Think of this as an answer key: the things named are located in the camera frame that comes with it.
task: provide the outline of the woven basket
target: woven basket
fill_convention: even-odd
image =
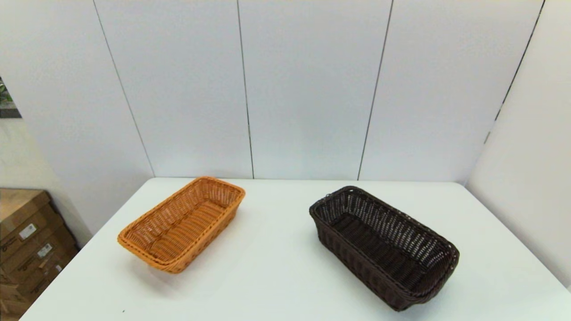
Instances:
[[[129,224],[119,243],[159,270],[182,272],[236,215],[246,192],[200,177]]]
[[[456,247],[354,186],[309,208],[319,240],[396,311],[432,299],[458,264]]]

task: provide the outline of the box label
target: box label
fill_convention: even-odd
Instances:
[[[44,256],[46,256],[51,251],[51,249],[52,249],[51,244],[48,243],[48,244],[44,245],[42,247],[42,249],[38,251],[38,256],[40,258],[43,258]]]
[[[20,237],[22,240],[27,239],[30,235],[36,232],[37,228],[34,223],[30,223],[30,225],[26,226],[22,231],[20,231]]]

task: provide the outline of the tabletop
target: tabletop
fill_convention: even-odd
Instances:
[[[117,243],[190,181],[146,182],[21,320],[571,320],[571,293],[456,183],[227,179],[246,190],[236,218],[181,274]],[[456,245],[460,263],[435,298],[395,312],[321,245],[308,208],[346,185]]]

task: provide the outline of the white wall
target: white wall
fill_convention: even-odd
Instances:
[[[236,0],[96,0],[157,176],[252,178]]]
[[[542,0],[395,0],[360,179],[464,183]]]
[[[467,188],[571,284],[571,1],[548,0]]]
[[[0,0],[0,73],[89,230],[153,177],[93,2]]]
[[[390,7],[240,1],[255,178],[357,179]]]
[[[80,246],[92,233],[22,119],[0,119],[0,187],[47,190]]]

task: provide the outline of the stacked cardboard boxes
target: stacked cardboard boxes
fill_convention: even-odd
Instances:
[[[0,313],[21,316],[77,253],[41,190],[0,188]]]

